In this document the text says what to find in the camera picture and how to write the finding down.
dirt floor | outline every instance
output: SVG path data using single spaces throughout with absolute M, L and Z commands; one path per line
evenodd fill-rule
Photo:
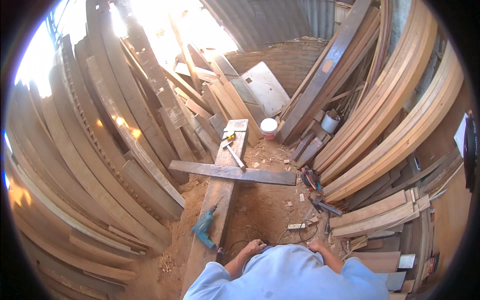
M 244 160 L 250 168 L 258 162 L 260 165 L 257 168 L 294 172 L 296 169 L 293 164 L 284 163 L 284 159 L 289 159 L 292 151 L 273 141 L 262 139 L 255 147 L 247 147 Z M 138 277 L 128 282 L 130 287 L 119 295 L 119 299 L 180 299 L 183 276 L 194 237 L 190 230 L 198 220 L 208 181 L 208 177 L 190 175 L 190 181 L 181 186 L 186 202 L 185 210 L 180 221 L 167 224 L 172 233 L 172 244 L 160 256 L 149 253 L 144 259 L 128 266 L 137 272 Z M 300 202 L 301 193 L 305 196 L 303 202 Z M 345 241 L 331 237 L 330 243 L 328 242 L 328 236 L 324 234 L 327 212 L 319 215 L 313 209 L 307 198 L 310 194 L 312 199 L 315 198 L 316 192 L 309 192 L 301 181 L 297 181 L 297 186 L 243 184 L 228 227 L 224 244 L 226 253 L 221 263 L 226 264 L 234 258 L 246 245 L 247 240 L 262 239 L 270 244 L 297 243 L 306 246 L 301 242 L 298 230 L 286 228 L 288 224 L 299 224 L 314 216 L 317 216 L 319 221 L 302 229 L 301 238 L 311 240 L 319 237 L 330 245 L 333 253 L 343 257 L 346 254 Z

white bucket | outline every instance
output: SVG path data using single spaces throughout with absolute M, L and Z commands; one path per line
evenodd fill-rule
M 337 116 L 335 119 L 333 119 L 328 115 L 328 113 L 326 113 L 324 119 L 322 120 L 322 124 L 320 126 L 329 134 L 333 134 L 339 122 L 340 122 L 340 117 Z
M 265 139 L 272 140 L 278 129 L 278 123 L 275 119 L 267 118 L 260 123 L 260 129 L 262 130 Z

electric drill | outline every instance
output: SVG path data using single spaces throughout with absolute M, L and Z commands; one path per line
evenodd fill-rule
M 205 247 L 208 249 L 215 248 L 215 243 L 213 243 L 209 238 L 206 231 L 213 223 L 213 212 L 216 210 L 216 204 L 213 205 L 209 210 L 207 210 L 197 221 L 195 226 L 192 228 L 192 232 L 198 237 Z

person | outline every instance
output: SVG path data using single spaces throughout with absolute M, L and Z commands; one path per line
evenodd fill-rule
M 224 266 L 209 262 L 184 300 L 388 300 L 385 283 L 358 258 L 345 262 L 318 238 L 300 245 L 251 241 Z

hammer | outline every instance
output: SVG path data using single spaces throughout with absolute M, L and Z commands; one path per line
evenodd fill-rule
M 240 160 L 240 157 L 238 157 L 238 155 L 236 155 L 235 152 L 233 152 L 232 148 L 230 147 L 230 144 L 232 142 L 233 142 L 232 140 L 225 140 L 220 144 L 220 147 L 222 148 L 226 147 L 230 151 L 230 153 L 232 153 L 233 158 L 237 161 L 237 164 L 242 169 L 242 171 L 245 171 L 246 169 L 245 164 Z

